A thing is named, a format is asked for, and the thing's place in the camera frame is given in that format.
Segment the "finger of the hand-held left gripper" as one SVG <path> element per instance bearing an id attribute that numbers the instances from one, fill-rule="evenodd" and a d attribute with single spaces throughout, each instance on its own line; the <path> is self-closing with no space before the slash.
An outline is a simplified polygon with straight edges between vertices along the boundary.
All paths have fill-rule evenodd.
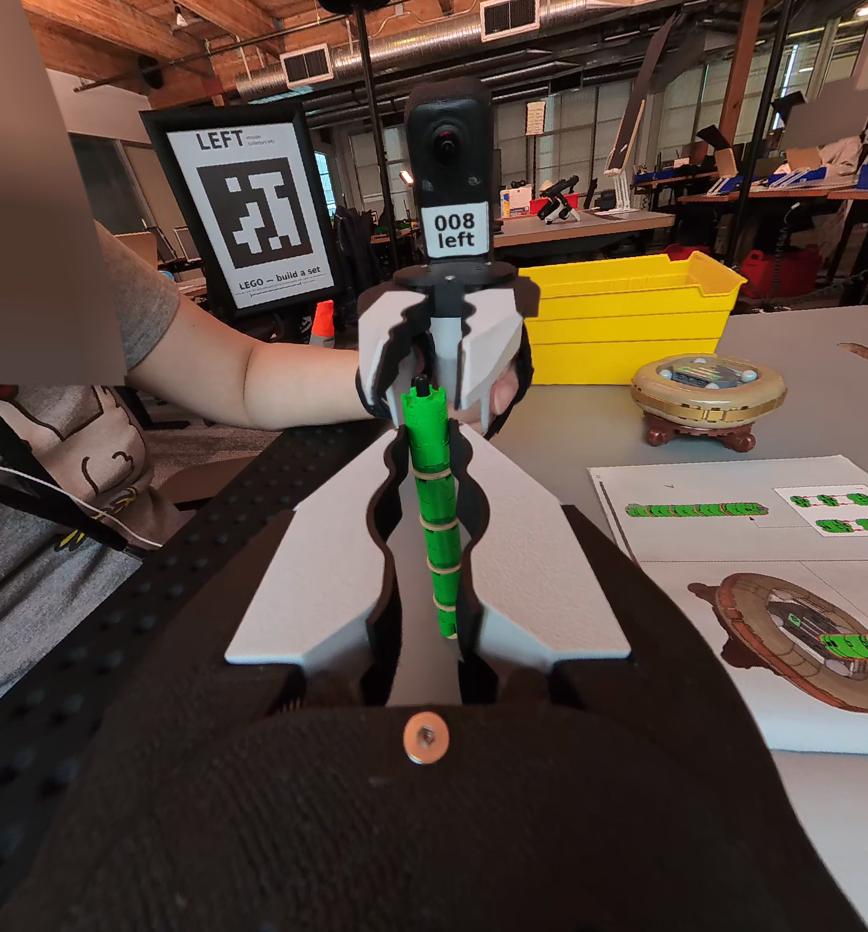
<path id="1" fill-rule="evenodd" d="M 487 428 L 491 416 L 491 386 L 518 352 L 521 354 L 518 363 L 520 388 L 512 406 L 521 401 L 526 392 L 526 328 L 513 291 L 478 291 L 465 300 L 473 310 L 463 320 L 462 327 L 459 410 L 479 402 L 481 423 Z"/>
<path id="2" fill-rule="evenodd" d="M 358 321 L 358 396 L 375 417 L 405 422 L 402 396 L 420 375 L 436 384 L 430 298 L 413 290 L 380 290 Z"/>

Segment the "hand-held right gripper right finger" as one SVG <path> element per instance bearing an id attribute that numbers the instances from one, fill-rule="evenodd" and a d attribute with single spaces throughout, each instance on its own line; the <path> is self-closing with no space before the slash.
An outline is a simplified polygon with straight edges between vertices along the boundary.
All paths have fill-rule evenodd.
<path id="1" fill-rule="evenodd" d="M 468 536 L 456 603 L 463 660 L 548 673 L 630 646 L 557 498 L 468 426 L 455 427 Z"/>

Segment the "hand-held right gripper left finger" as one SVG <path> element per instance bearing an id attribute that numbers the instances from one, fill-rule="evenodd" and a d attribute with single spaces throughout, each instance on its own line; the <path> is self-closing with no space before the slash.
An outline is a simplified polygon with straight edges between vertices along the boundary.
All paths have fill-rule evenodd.
<path id="1" fill-rule="evenodd" d="M 306 677 L 332 672 L 356 683 L 366 705 L 388 702 L 402 645 L 388 540 L 402 519 L 408 466 L 401 427 L 300 503 L 226 662 L 297 666 Z"/>

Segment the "green brick bamboo stalk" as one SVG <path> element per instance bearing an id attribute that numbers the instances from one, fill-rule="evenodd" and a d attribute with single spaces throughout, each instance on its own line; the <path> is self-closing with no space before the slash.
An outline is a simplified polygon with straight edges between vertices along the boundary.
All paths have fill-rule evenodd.
<path id="1" fill-rule="evenodd" d="M 451 472 L 446 394 L 442 388 L 435 388 L 427 375 L 420 374 L 412 379 L 401 400 L 440 633 L 454 639 L 458 635 L 456 600 L 462 542 Z"/>

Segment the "person's left forearm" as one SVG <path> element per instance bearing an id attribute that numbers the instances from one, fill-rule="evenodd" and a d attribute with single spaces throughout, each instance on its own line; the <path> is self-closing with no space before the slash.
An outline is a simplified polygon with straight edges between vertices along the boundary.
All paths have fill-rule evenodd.
<path id="1" fill-rule="evenodd" d="M 220 424 L 279 431 L 370 418 L 357 370 L 355 351 L 264 343 L 181 298 L 126 383 Z"/>

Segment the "black perforated desk pad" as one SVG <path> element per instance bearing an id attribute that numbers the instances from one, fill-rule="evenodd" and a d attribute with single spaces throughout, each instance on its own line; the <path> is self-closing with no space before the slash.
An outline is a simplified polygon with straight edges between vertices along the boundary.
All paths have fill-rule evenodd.
<path id="1" fill-rule="evenodd" d="M 155 634 L 381 432 L 369 421 L 283 432 L 0 699 L 0 902 L 29 868 L 105 708 Z"/>

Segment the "person's left hand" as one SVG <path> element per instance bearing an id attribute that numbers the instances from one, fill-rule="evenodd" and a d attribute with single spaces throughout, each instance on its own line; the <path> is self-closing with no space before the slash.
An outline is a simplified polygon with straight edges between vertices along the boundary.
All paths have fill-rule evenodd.
<path id="1" fill-rule="evenodd" d="M 430 375 L 433 372 L 431 368 L 431 351 L 422 345 L 420 338 L 417 338 L 412 345 L 413 371 L 414 377 L 419 376 L 422 372 Z M 490 422 L 487 428 L 482 426 L 481 404 L 476 402 L 468 409 L 457 410 L 449 402 L 448 415 L 450 418 L 457 420 L 459 423 L 472 426 L 479 434 L 486 434 L 489 430 L 500 428 L 499 422 L 510 410 L 520 388 L 520 379 L 518 372 L 518 363 L 520 353 L 516 353 L 510 362 L 502 370 L 501 375 L 491 386 L 490 394 Z"/>

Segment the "dark jacket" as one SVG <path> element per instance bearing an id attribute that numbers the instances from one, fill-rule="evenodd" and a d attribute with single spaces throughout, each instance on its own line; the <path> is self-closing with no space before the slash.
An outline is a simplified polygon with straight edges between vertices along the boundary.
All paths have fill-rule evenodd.
<path id="1" fill-rule="evenodd" d="M 371 244 L 373 227 L 355 209 L 339 206 L 334 231 L 344 273 L 340 319 L 344 326 L 358 320 L 358 298 L 382 282 L 381 268 Z"/>

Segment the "black device on stand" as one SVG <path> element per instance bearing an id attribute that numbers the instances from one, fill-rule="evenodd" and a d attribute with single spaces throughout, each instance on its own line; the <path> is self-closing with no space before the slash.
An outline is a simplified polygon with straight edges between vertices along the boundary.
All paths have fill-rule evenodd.
<path id="1" fill-rule="evenodd" d="M 574 212 L 573 205 L 567 201 L 567 195 L 574 192 L 578 181 L 579 176 L 576 174 L 569 178 L 561 179 L 550 186 L 543 187 L 542 195 L 545 198 L 545 203 L 537 213 L 538 219 L 548 225 L 555 221 L 564 222 L 568 219 L 578 220 L 578 213 Z"/>

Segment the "yellow plastic bin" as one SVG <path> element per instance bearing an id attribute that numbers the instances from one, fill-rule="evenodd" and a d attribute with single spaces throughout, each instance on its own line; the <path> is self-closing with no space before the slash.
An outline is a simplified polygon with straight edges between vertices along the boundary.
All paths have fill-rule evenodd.
<path id="1" fill-rule="evenodd" d="M 541 291 L 527 320 L 536 386 L 627 385 L 638 368 L 716 351 L 745 278 L 694 251 L 521 268 Z"/>

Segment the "background grey table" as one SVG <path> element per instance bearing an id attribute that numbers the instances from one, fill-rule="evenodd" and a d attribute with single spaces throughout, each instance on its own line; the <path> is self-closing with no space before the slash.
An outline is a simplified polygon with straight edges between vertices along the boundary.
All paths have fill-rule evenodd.
<path id="1" fill-rule="evenodd" d="M 508 219 L 493 237 L 495 255 L 526 265 L 535 259 L 600 249 L 641 232 L 673 226 L 675 217 L 660 212 L 628 211 L 547 224 L 536 216 Z"/>

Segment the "white display stand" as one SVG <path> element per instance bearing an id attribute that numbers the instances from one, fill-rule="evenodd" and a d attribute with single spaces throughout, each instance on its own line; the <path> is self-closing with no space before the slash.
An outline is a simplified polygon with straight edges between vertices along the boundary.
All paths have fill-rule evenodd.
<path id="1" fill-rule="evenodd" d="M 614 180 L 614 206 L 612 209 L 603 211 L 603 216 L 624 215 L 636 210 L 630 204 L 626 169 L 630 167 L 630 157 L 639 132 L 655 67 L 663 53 L 670 32 L 680 17 L 680 12 L 674 12 L 650 40 L 639 73 L 634 80 L 626 111 L 620 121 L 614 146 L 604 170 L 604 175 Z"/>

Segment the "open instruction booklet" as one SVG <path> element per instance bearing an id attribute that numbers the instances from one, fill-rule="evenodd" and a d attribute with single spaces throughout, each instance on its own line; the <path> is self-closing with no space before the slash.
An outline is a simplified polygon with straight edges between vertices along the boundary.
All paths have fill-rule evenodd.
<path id="1" fill-rule="evenodd" d="M 771 749 L 868 754 L 868 473 L 844 456 L 589 468 L 614 541 Z"/>

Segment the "tan brick-built pot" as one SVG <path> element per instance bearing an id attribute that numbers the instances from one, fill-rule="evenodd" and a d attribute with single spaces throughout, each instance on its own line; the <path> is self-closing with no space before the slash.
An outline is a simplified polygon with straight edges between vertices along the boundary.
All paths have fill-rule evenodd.
<path id="1" fill-rule="evenodd" d="M 640 367 L 630 382 L 649 446 L 687 435 L 738 453 L 754 449 L 754 423 L 779 408 L 787 391 L 777 370 L 715 353 L 666 357 Z"/>

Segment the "grey printed t-shirt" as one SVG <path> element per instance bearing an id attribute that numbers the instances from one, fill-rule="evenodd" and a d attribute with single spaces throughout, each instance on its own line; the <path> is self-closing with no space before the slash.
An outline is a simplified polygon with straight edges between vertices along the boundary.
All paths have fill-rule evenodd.
<path id="1" fill-rule="evenodd" d="M 5 491 L 46 516 L 0 501 L 0 697 L 141 564 L 127 530 L 165 543 L 186 517 L 151 488 L 144 436 L 114 388 L 0 386 L 0 466 L 42 467 L 70 497 L 0 472 Z"/>

